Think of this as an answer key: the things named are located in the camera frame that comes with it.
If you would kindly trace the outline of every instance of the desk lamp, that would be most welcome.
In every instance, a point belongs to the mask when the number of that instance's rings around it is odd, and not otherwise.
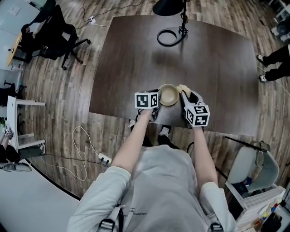
[[[182,25],[179,27],[171,27],[166,28],[161,31],[159,31],[157,35],[157,41],[166,47],[172,47],[176,44],[178,44],[183,38],[186,37],[188,30],[185,28],[185,24],[188,22],[188,18],[186,15],[186,2],[187,0],[159,0],[154,6],[153,6],[153,12],[156,15],[160,16],[171,16],[176,15],[179,12],[181,12],[181,18],[182,18]],[[164,43],[159,39],[159,36],[163,33],[170,33],[175,36],[175,41],[172,43]]]

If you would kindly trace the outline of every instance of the black lamp shade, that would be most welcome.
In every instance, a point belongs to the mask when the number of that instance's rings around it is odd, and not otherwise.
[[[176,15],[182,11],[182,0],[159,0],[153,6],[153,12],[160,16]]]

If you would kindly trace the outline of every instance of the bowl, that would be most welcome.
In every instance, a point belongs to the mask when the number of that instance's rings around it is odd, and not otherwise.
[[[172,106],[179,99],[177,88],[171,84],[164,84],[159,88],[161,90],[160,103],[164,106]]]

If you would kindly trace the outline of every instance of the power strip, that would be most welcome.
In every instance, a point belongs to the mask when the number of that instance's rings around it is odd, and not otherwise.
[[[94,25],[96,23],[94,16],[89,18],[90,25]]]
[[[103,161],[105,161],[106,163],[108,161],[108,164],[112,162],[112,159],[106,156],[105,154],[103,154],[102,152],[100,152],[99,154],[99,159],[103,159]]]

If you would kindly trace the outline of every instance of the black office chair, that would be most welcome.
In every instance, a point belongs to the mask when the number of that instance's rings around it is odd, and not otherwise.
[[[40,50],[35,52],[35,49],[33,49],[32,56],[39,55],[44,58],[56,60],[58,57],[64,55],[61,65],[63,70],[66,70],[64,64],[69,54],[72,54],[79,63],[82,63],[82,60],[77,57],[73,49],[84,42],[90,44],[91,41],[84,39],[77,42],[78,36],[75,27],[64,21],[60,6],[56,5],[55,0],[47,0],[40,13],[29,26],[33,23],[42,23],[44,21],[44,25],[34,38],[34,47],[40,47]],[[63,33],[69,34],[68,40],[63,37]]]

